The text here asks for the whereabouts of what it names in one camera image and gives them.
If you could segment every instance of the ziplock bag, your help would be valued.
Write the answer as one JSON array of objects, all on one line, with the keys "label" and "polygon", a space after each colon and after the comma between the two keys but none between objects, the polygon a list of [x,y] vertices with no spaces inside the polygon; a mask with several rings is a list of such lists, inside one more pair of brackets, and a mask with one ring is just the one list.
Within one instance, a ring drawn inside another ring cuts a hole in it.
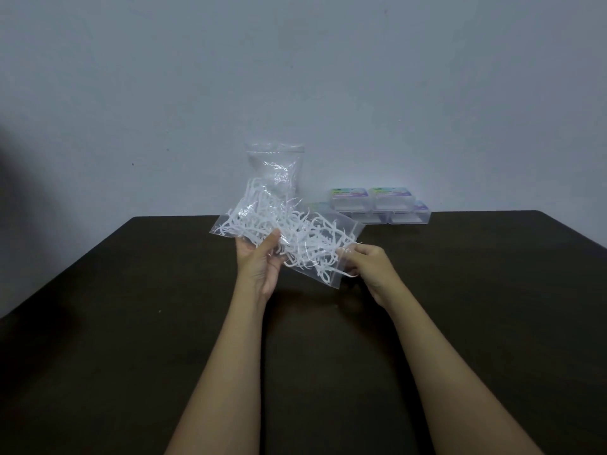
[{"label": "ziplock bag", "polygon": [[364,225],[326,204],[302,204],[295,194],[302,146],[272,143],[248,148],[253,177],[236,208],[220,216],[211,233],[244,237],[258,246],[279,228],[277,253],[286,257],[285,266],[338,288],[347,274],[336,250],[355,243]]}]

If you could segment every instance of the forearm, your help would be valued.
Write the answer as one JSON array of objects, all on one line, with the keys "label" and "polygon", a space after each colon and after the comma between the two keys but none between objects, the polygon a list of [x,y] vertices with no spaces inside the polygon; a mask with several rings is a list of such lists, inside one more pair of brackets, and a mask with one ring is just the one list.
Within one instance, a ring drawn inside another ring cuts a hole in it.
[{"label": "forearm", "polygon": [[168,455],[259,452],[263,308],[251,298],[250,291],[237,285]]},{"label": "forearm", "polygon": [[541,453],[405,285],[395,284],[388,298],[436,453]]}]

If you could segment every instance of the dark wooden table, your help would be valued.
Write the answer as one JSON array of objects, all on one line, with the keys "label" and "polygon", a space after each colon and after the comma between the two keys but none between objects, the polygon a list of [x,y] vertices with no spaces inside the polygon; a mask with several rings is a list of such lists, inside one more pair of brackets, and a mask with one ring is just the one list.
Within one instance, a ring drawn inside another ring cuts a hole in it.
[{"label": "dark wooden table", "polygon": [[[230,302],[215,217],[134,218],[0,320],[0,453],[161,454]],[[540,212],[368,226],[548,453],[607,452],[607,250]],[[432,452],[389,318],[285,269],[265,317],[263,450]]]}]

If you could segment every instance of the stack of boxes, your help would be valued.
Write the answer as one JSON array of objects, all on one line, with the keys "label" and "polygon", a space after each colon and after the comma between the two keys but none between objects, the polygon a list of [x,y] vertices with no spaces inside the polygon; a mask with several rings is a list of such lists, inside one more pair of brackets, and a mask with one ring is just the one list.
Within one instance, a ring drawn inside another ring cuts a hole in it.
[{"label": "stack of boxes", "polygon": [[430,209],[405,187],[337,188],[331,190],[331,206],[364,224],[423,224]]}]

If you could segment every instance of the colorful label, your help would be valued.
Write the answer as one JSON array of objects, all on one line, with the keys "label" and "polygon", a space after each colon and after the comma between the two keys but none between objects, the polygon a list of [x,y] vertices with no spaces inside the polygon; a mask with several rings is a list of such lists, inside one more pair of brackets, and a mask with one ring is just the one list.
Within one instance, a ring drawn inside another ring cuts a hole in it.
[{"label": "colorful label", "polygon": [[396,188],[373,188],[371,189],[377,197],[410,197],[411,192],[405,187]]},{"label": "colorful label", "polygon": [[428,209],[428,206],[426,206],[421,201],[419,201],[419,200],[415,201],[415,206],[414,206],[415,212],[428,212],[429,210],[430,209]]},{"label": "colorful label", "polygon": [[331,194],[333,198],[361,198],[369,195],[364,188],[334,188]]}]

